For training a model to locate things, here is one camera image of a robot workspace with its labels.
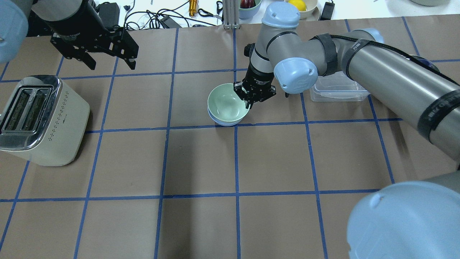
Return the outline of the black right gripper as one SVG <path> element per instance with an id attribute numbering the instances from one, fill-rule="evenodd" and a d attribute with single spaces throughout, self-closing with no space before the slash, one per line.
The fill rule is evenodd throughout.
<path id="1" fill-rule="evenodd" d="M 245 108 L 250 110 L 253 103 L 264 102 L 276 95 L 272 85 L 274 78 L 274 72 L 262 72 L 250 66 L 243 80 L 234 82 L 234 92 L 245 101 Z"/>

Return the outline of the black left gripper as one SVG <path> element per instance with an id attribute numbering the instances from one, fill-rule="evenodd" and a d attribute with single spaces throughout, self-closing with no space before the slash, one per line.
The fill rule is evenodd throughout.
<path id="1" fill-rule="evenodd" d="M 97 63 L 90 53 L 106 53 L 123 59 L 131 70 L 136 69 L 139 46 L 124 27 L 109 31 L 91 4 L 64 10 L 74 12 L 63 19 L 46 18 L 45 23 L 54 33 L 51 44 L 66 59 L 77 59 L 95 70 Z"/>

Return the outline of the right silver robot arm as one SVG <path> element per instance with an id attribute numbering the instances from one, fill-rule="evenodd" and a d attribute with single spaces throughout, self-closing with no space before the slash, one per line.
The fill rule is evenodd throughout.
<path id="1" fill-rule="evenodd" d="M 404 51 L 384 44 L 379 31 L 321 34 L 303 42 L 299 11 L 271 3 L 244 79 L 234 91 L 251 108 L 276 94 L 310 89 L 320 76 L 343 72 L 431 144 L 459 162 L 459 84 Z M 350 213 L 351 259 L 458 259 L 459 171 L 391 184 L 361 199 Z"/>

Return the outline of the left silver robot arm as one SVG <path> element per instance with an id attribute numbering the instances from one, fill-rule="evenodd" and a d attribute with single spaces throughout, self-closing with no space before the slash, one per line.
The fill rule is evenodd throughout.
<path id="1" fill-rule="evenodd" d="M 94 70 L 91 53 L 123 59 L 135 69 L 139 46 L 124 27 L 109 29 L 91 0 L 2 0 L 0 60 L 7 63 L 18 54 L 27 36 L 30 13 L 50 28 L 51 44 L 66 59 L 76 59 Z"/>

